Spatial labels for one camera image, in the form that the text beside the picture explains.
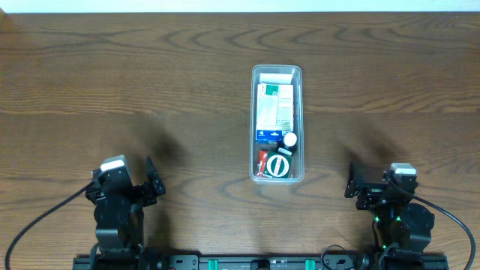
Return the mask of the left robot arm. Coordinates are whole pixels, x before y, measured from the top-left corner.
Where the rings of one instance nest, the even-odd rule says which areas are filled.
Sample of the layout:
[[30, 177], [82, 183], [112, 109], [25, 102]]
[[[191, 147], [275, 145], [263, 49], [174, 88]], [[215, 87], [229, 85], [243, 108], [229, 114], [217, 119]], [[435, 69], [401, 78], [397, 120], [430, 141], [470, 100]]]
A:
[[145, 159], [146, 181], [134, 185], [124, 155], [107, 158], [92, 171], [85, 197], [95, 205], [95, 235], [102, 254], [133, 257], [144, 250], [143, 209], [166, 193], [150, 157]]

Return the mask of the green round-logo box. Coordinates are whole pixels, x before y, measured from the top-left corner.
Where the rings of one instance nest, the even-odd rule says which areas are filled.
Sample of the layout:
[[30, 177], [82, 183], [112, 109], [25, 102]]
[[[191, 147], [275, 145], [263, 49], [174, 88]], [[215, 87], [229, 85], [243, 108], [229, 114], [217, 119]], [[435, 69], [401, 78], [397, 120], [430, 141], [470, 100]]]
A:
[[283, 154], [269, 151], [265, 162], [263, 175], [269, 178], [286, 179], [289, 177], [292, 158]]

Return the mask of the red Panadol box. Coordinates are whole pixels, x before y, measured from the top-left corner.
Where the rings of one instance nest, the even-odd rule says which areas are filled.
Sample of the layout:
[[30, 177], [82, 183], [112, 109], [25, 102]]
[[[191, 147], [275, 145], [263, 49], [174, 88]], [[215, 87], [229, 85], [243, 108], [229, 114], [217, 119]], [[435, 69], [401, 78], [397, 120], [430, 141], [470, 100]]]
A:
[[258, 162], [256, 166], [256, 174], [257, 177], [263, 177], [264, 172], [266, 169], [266, 162], [268, 160], [269, 152], [265, 150], [259, 151]]

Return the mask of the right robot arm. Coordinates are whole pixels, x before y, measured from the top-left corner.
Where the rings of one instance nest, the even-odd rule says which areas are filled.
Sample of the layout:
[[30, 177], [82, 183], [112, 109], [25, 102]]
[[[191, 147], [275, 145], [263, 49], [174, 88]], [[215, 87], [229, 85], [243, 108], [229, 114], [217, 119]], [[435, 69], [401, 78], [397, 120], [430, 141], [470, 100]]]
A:
[[396, 244], [401, 251], [421, 254], [430, 244], [434, 214], [412, 202], [416, 179], [417, 171], [409, 163], [392, 163], [383, 172], [349, 165], [344, 196], [356, 198], [356, 208], [373, 215], [378, 247]]

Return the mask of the white green medicine box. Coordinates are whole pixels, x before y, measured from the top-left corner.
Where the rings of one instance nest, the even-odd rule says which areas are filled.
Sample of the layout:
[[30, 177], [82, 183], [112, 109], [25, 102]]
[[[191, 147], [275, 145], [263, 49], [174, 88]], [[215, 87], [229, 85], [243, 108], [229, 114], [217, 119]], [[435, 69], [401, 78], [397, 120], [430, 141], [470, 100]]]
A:
[[279, 86], [259, 84], [257, 97], [256, 123], [258, 129], [266, 129], [266, 127], [276, 125]]

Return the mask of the blue Kool Fever box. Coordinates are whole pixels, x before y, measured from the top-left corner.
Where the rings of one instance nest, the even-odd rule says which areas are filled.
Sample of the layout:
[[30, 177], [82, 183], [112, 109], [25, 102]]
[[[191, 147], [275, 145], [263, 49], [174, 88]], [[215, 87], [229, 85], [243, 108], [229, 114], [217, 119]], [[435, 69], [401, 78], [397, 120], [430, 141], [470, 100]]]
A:
[[258, 129], [257, 117], [255, 124], [255, 135], [257, 143], [272, 144], [279, 142], [285, 134], [293, 132], [293, 85], [279, 86], [279, 98], [277, 106], [276, 125]]

